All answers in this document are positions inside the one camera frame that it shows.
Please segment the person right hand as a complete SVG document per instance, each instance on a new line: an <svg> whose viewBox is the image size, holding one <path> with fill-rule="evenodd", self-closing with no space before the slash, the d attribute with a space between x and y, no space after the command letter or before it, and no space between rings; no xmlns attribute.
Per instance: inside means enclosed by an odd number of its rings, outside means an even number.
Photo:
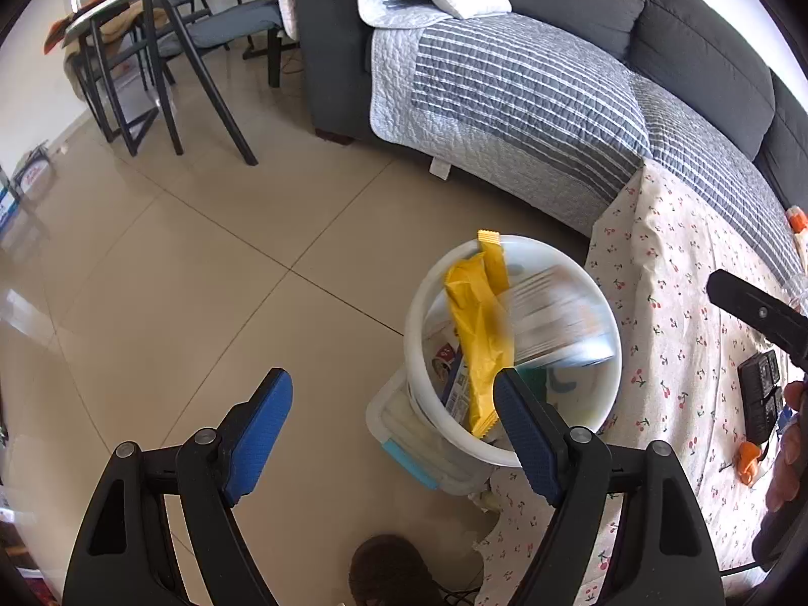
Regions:
<svg viewBox="0 0 808 606"><path fill-rule="evenodd" d="M781 440L781 450L775 460L773 478L766 494L766 506L770 513L777 512L796 498L800 491L801 472L797 469L797 461L801 455L801 416L800 409L805 399L806 381L797 380L785 388L786 405L796 412Z"/></svg>

